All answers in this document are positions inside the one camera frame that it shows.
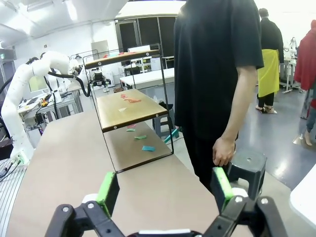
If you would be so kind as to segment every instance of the black jacket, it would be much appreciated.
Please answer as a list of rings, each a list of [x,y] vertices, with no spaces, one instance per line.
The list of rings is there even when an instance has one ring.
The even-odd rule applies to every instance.
[[[268,18],[261,20],[261,48],[278,50],[280,63],[284,63],[283,39],[280,29]]]

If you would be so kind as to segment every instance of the person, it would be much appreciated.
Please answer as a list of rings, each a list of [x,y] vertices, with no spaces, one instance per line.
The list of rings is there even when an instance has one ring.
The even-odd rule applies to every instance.
[[[284,63],[282,33],[269,20],[268,10],[259,10],[261,17],[261,48],[264,68],[258,71],[258,105],[262,113],[276,114],[273,108],[275,93],[279,90],[279,63]]]
[[[302,39],[299,47],[294,80],[301,83],[303,90],[310,90],[313,95],[309,115],[307,117],[304,138],[306,144],[312,146],[310,132],[316,120],[316,20],[311,23],[311,30]]]
[[[210,190],[228,164],[263,67],[253,0],[187,0],[174,25],[175,125],[195,174]]]

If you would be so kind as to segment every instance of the yellow cloth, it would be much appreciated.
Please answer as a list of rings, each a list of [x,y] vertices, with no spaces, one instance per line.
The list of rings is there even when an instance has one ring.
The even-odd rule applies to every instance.
[[[266,96],[279,90],[278,51],[263,49],[262,56],[265,66],[258,70],[259,97]]]

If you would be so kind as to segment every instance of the gray floor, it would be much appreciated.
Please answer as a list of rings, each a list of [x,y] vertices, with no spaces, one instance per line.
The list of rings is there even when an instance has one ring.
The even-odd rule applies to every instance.
[[[163,88],[143,89],[142,92],[153,97],[164,98]],[[102,90],[95,92],[102,96]],[[167,85],[169,103],[174,103],[174,85]],[[300,119],[304,94],[293,91],[288,94],[279,93],[276,96],[275,109],[277,115],[262,115],[254,109],[256,98],[249,108],[245,125],[240,132],[238,148],[255,149],[267,155],[267,172],[263,184],[262,195],[272,197],[290,237],[316,236],[316,230],[297,216],[289,206],[291,190],[303,179],[316,163],[315,152],[303,146],[295,145],[292,141],[304,130],[305,121]],[[93,110],[93,102],[81,96],[83,109]],[[193,173],[190,158],[180,134],[174,143],[175,154],[181,162]],[[247,188],[242,180],[239,185]]]

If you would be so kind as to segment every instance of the person in yellow skirt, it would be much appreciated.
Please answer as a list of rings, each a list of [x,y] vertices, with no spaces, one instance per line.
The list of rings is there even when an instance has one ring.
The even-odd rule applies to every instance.
[[[284,63],[283,39],[280,29],[269,20],[266,9],[259,10],[261,17],[261,49],[264,67],[258,70],[258,105],[266,114],[276,114],[273,108],[275,93],[279,90],[279,63]]]

